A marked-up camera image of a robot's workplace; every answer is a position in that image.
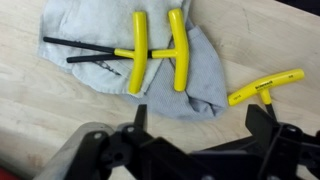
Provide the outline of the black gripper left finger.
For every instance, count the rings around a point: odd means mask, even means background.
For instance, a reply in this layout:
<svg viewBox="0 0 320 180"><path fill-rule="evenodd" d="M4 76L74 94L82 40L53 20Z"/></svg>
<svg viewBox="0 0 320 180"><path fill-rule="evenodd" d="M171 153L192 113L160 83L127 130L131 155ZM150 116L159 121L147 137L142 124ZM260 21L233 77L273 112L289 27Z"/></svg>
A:
<svg viewBox="0 0 320 180"><path fill-rule="evenodd" d="M188 180L187 156L164 138L146 132L147 106L139 105L132 124L109 135L86 133L63 180L108 180L125 167L137 180Z"/></svg>

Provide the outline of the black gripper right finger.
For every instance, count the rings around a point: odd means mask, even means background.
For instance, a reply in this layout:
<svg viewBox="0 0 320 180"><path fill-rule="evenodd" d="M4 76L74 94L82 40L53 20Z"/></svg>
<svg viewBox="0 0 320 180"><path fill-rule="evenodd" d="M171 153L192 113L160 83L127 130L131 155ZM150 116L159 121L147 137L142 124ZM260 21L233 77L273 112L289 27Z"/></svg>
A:
<svg viewBox="0 0 320 180"><path fill-rule="evenodd" d="M302 180L305 167L320 179L320 141L299 127L279 122L256 104L247 108L248 137L196 151L214 180Z"/></svg>

